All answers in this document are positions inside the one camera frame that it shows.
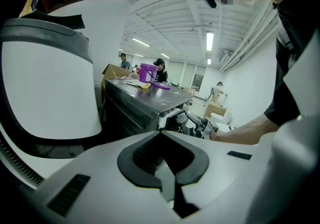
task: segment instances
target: purple lid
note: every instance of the purple lid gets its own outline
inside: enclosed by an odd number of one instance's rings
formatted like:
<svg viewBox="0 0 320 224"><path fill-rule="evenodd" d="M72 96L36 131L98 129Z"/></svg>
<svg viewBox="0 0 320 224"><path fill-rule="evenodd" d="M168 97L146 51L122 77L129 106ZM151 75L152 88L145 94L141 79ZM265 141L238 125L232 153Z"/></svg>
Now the purple lid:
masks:
<svg viewBox="0 0 320 224"><path fill-rule="evenodd" d="M152 84L153 84L153 86L160 88L160 89L164 89L164 90L170 90L170 88L171 88L171 86L166 85L162 82L153 82Z"/></svg>

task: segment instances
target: ceiling light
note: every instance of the ceiling light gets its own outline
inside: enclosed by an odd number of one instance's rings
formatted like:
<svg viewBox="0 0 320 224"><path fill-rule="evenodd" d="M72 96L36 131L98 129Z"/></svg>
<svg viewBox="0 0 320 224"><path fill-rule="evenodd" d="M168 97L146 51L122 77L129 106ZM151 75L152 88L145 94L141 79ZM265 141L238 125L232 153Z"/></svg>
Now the ceiling light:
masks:
<svg viewBox="0 0 320 224"><path fill-rule="evenodd" d="M164 57L167 57L168 59L170 59L170 57L168 57L167 55L165 55L165 54L163 54L163 53L161 53Z"/></svg>
<svg viewBox="0 0 320 224"><path fill-rule="evenodd" d="M139 41L138 39L132 38L132 40L137 41L137 42L139 42L140 44L143 44L143 45L145 45L145 46L150 47L149 44L146 44L146 43L144 43L144 42L141 42L141 41Z"/></svg>
<svg viewBox="0 0 320 224"><path fill-rule="evenodd" d="M206 33L206 50L212 51L212 45L214 44L214 33L213 32L207 32Z"/></svg>

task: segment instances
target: pipe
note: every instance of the pipe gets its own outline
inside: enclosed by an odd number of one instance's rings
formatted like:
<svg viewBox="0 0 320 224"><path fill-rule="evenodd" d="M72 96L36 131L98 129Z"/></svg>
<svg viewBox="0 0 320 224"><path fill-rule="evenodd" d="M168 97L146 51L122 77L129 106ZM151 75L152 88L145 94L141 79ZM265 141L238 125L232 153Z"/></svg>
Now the pipe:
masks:
<svg viewBox="0 0 320 224"><path fill-rule="evenodd" d="M274 26L270 32L268 32L252 49L251 51L246 55L244 56L244 58L242 58L238 63L236 63L232 68L230 68L227 72L235 69L237 66L239 66L250 54L252 54L255 49L257 49L273 32L275 32L277 29L279 28L278 25Z"/></svg>
<svg viewBox="0 0 320 224"><path fill-rule="evenodd" d="M229 62L237 55L237 53L241 50L241 48L244 46L244 44L247 42L248 38L252 35L253 31L256 29L257 25L259 24L260 20L266 13L270 6L270 2L266 1L264 5L261 7L261 11L259 12L258 16L255 17L252 26L250 27L249 31L246 33L245 37L243 38L242 42L240 43L239 47L233 52L231 57L228 59L228 61L222 66L220 71L222 72L223 69L229 64Z"/></svg>
<svg viewBox="0 0 320 224"><path fill-rule="evenodd" d="M232 59L231 61L228 62L228 65L226 67L222 67L220 69L221 72L223 72L224 70L226 70L226 68L228 66L231 66L233 63L235 63L242 55L243 53L250 47L254 44L254 42L256 41L256 39L263 33L263 31L265 31L265 29L268 27L268 25L270 24L270 22L272 22L272 20L275 18L275 16L277 15L277 11L275 10L272 10L267 18L265 19L265 22L264 24L261 25L261 27L257 30L257 32L254 34L254 36L252 37L251 40L249 40L247 43L246 43L246 46L242 49L242 51L234 58Z"/></svg>

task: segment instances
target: black t-shirt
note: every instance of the black t-shirt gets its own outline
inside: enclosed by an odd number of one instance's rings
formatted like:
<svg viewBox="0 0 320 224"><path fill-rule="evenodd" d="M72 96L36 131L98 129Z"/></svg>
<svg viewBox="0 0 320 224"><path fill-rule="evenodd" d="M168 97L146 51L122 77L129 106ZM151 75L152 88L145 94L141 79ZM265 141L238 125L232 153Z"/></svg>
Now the black t-shirt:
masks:
<svg viewBox="0 0 320 224"><path fill-rule="evenodd" d="M300 114L283 78L308 45L319 20L316 0L283 0L275 8L280 19L276 39L276 78L272 103L264 114L281 126Z"/></svg>
<svg viewBox="0 0 320 224"><path fill-rule="evenodd" d="M162 82L167 82L167 80L168 80L168 72L165 69L160 71L158 70L156 72L154 81L162 83Z"/></svg>

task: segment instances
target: black vent slot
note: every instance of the black vent slot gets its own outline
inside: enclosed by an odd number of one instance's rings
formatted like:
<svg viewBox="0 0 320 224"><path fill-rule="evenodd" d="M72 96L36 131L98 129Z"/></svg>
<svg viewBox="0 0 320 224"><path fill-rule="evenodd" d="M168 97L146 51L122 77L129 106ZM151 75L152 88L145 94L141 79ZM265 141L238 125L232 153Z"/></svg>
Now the black vent slot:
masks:
<svg viewBox="0 0 320 224"><path fill-rule="evenodd" d="M48 204L48 208L65 217L89 180L90 177L86 175L77 174L74 176L61 192Z"/></svg>

